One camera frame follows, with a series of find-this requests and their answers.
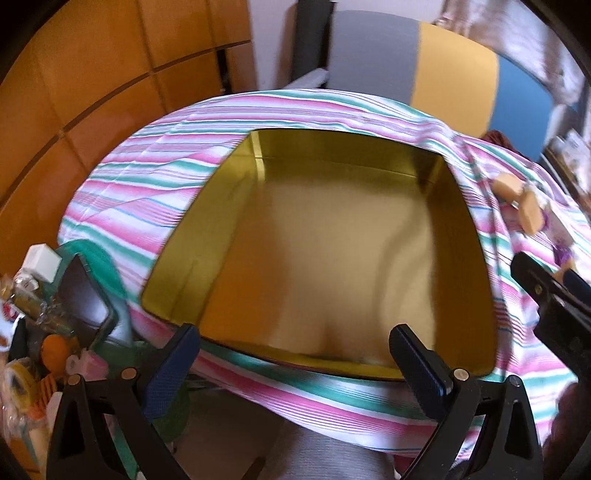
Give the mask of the yellow sponge block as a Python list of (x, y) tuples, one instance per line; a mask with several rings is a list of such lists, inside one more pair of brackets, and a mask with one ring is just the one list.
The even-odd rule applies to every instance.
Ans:
[(543, 229), (544, 212), (533, 191), (524, 190), (521, 193), (518, 201), (518, 217), (523, 232), (528, 236), (535, 236)]
[(518, 202), (524, 190), (525, 182), (511, 173), (500, 173), (491, 184), (493, 193), (508, 203)]

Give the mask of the orange fruit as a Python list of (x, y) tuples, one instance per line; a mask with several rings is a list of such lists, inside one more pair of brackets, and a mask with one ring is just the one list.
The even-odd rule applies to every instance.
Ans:
[(41, 344), (41, 362), (55, 377), (62, 377), (66, 372), (67, 359), (74, 354), (75, 350), (76, 341), (74, 338), (50, 334)]

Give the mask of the black smartphone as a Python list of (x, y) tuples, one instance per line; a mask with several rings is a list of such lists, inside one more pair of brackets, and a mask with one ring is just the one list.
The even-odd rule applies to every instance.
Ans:
[(90, 349), (113, 330), (115, 310), (81, 255), (74, 255), (65, 268), (57, 297), (83, 348)]

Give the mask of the glass spice jar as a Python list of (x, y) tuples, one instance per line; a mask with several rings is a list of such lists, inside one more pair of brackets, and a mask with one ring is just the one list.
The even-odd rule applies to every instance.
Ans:
[(20, 271), (16, 274), (9, 300), (40, 328), (51, 333), (60, 331), (60, 317), (55, 315), (55, 310), (46, 300), (42, 283), (31, 273)]

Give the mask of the gold metal tin box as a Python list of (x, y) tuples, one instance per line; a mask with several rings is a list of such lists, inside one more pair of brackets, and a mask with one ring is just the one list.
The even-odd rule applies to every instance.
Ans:
[(412, 328), (448, 365), (496, 363), (492, 283), (446, 159), (380, 137), (247, 134), (197, 193), (141, 293), (144, 311), (273, 363), (397, 379)]

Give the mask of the small white box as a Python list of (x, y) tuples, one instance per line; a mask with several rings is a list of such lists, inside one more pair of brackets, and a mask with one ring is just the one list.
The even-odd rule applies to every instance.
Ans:
[(35, 244), (29, 247), (21, 269), (38, 280), (52, 283), (61, 261), (61, 257), (47, 244)]

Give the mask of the striped pink green tablecloth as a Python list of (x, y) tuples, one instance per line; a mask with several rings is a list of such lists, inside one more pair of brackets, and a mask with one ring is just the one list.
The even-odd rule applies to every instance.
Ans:
[[(205, 181), (254, 129), (324, 129), (398, 140), (442, 154), (460, 183), (489, 265), (500, 340), (495, 381), (520, 376), (538, 435), (546, 439), (572, 372), (534, 335), (534, 302), (512, 280), (512, 256), (524, 251), (555, 268), (549, 240), (518, 230), (490, 181), (513, 173), (538, 186), (575, 241), (576, 268), (590, 274), (590, 227), (575, 201), (540, 166), (504, 148), (454, 131), (403, 103), (335, 90), (274, 90), (216, 97), (140, 129), (109, 153), (79, 187), (63, 216), (58, 241), (87, 239), (116, 267), (111, 282), (126, 290), (135, 331), (154, 345), (170, 329), (144, 312), (139, 294), (164, 242)], [(205, 344), (198, 374), (298, 426), (373, 450), (412, 458), (433, 430), (403, 384), (298, 373)]]

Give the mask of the grey yellow blue chair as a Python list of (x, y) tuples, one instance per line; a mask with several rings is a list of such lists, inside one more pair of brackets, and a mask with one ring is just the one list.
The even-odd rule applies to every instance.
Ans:
[(473, 137), (497, 130), (531, 160), (543, 151), (552, 109), (546, 88), (493, 50), (372, 11), (332, 16), (328, 86), (405, 103)]

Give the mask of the wooden wardrobe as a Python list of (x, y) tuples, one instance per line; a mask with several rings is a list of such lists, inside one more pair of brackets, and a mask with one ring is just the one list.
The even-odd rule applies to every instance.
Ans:
[(256, 88), (245, 1), (69, 1), (1, 83), (1, 269), (54, 244), (79, 185), (151, 121)]

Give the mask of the black rolled mat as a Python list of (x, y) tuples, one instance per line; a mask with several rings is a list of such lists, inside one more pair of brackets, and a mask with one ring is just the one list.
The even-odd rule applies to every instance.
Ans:
[(329, 31), (334, 8), (335, 3), (329, 0), (297, 2), (291, 81), (328, 65)]

